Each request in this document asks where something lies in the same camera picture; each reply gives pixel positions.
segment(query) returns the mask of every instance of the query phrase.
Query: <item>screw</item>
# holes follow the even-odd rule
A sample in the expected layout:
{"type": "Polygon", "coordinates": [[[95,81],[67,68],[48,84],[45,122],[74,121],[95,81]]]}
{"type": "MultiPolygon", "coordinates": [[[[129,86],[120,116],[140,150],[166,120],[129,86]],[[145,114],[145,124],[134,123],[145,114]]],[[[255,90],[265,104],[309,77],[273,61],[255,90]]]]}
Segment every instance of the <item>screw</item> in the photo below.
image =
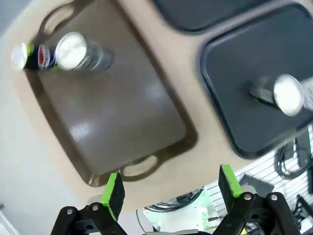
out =
{"type": "Polygon", "coordinates": [[[251,195],[250,194],[246,194],[245,196],[244,196],[244,198],[246,199],[246,200],[251,200],[251,195]]]}
{"type": "Polygon", "coordinates": [[[275,194],[272,194],[272,196],[270,197],[273,201],[277,200],[277,196],[275,194]]]}

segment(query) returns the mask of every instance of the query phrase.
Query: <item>can top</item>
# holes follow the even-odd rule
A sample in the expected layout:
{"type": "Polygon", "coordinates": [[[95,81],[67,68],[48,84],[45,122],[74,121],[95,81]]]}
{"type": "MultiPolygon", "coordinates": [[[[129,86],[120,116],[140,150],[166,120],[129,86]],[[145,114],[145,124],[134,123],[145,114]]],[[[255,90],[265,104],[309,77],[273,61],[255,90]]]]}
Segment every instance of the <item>can top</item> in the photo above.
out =
{"type": "Polygon", "coordinates": [[[85,37],[77,32],[64,35],[55,49],[55,59],[63,70],[76,68],[84,59],[87,52],[85,37]]]}
{"type": "Polygon", "coordinates": [[[22,43],[15,46],[11,54],[13,68],[16,70],[23,70],[27,62],[27,57],[27,44],[22,43]]]}
{"type": "Polygon", "coordinates": [[[288,116],[298,114],[304,102],[300,82],[289,74],[280,75],[275,81],[273,97],[277,106],[288,116]]]}

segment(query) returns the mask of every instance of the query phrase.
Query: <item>metal grid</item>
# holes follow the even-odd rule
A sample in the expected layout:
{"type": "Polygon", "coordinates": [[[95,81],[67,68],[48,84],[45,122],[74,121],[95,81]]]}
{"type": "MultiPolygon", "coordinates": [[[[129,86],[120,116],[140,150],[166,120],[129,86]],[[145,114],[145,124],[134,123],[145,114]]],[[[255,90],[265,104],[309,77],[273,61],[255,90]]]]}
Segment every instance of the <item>metal grid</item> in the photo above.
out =
{"type": "MultiPolygon", "coordinates": [[[[310,139],[312,139],[312,128],[309,127],[310,139]]],[[[301,176],[293,180],[284,180],[281,178],[274,169],[274,154],[276,151],[272,151],[265,156],[261,157],[254,163],[244,167],[238,172],[235,172],[237,180],[241,180],[244,174],[252,176],[256,179],[262,180],[269,184],[274,185],[275,192],[281,192],[290,206],[296,203],[296,196],[300,194],[309,204],[313,204],[313,195],[308,193],[307,173],[305,172],[301,176]]],[[[286,169],[295,171],[299,169],[296,153],[294,157],[286,161],[286,169]]],[[[221,191],[218,186],[218,181],[205,186],[208,195],[210,196],[213,205],[219,216],[225,216],[227,214],[224,200],[221,191]]]]}

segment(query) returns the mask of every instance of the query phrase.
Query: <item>black cable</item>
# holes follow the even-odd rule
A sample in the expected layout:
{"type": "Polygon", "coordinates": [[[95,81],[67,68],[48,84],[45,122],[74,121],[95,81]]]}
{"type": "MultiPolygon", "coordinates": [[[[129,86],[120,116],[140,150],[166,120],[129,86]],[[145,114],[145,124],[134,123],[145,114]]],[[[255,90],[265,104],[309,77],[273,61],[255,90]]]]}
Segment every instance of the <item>black cable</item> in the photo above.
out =
{"type": "Polygon", "coordinates": [[[200,188],[195,195],[193,195],[186,203],[157,203],[155,205],[151,205],[148,207],[145,207],[144,209],[149,210],[151,212],[174,212],[177,211],[179,209],[182,209],[184,207],[187,207],[188,205],[190,205],[191,203],[193,203],[194,201],[196,201],[198,199],[198,197],[201,195],[203,191],[203,188],[200,188]]]}
{"type": "Polygon", "coordinates": [[[143,227],[142,227],[142,225],[141,225],[141,222],[139,221],[138,210],[136,210],[136,217],[137,217],[137,221],[138,221],[139,226],[141,227],[141,229],[143,230],[143,232],[146,233],[146,231],[143,229],[143,227]]]}
{"type": "Polygon", "coordinates": [[[296,170],[296,171],[290,171],[286,168],[286,164],[285,164],[285,160],[286,154],[290,154],[291,149],[287,149],[287,145],[284,145],[283,147],[279,148],[275,154],[275,158],[274,158],[274,167],[275,170],[277,172],[277,174],[279,176],[281,176],[282,178],[286,179],[286,180],[293,180],[297,177],[299,177],[300,175],[302,175],[303,173],[305,173],[310,167],[313,166],[313,160],[312,160],[312,155],[311,155],[311,150],[307,150],[305,148],[297,148],[296,152],[298,151],[305,151],[306,154],[310,155],[310,161],[308,162],[307,165],[305,165],[304,167],[296,170]]]}

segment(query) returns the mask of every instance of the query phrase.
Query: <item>soda can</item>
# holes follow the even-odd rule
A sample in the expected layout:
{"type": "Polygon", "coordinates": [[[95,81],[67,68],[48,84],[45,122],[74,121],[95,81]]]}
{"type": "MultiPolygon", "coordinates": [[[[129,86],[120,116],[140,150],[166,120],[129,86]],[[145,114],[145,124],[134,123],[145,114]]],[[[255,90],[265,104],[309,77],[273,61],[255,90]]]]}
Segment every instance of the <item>soda can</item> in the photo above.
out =
{"type": "Polygon", "coordinates": [[[107,70],[113,53],[98,43],[87,42],[78,32],[66,34],[55,49],[56,61],[62,70],[107,70]]]}
{"type": "Polygon", "coordinates": [[[280,109],[287,116],[297,115],[304,103],[300,82],[289,74],[282,74],[277,79],[262,77],[251,81],[249,93],[261,103],[280,109]]]}
{"type": "Polygon", "coordinates": [[[22,43],[12,50],[12,66],[16,70],[57,70],[54,50],[46,45],[22,43]]]}

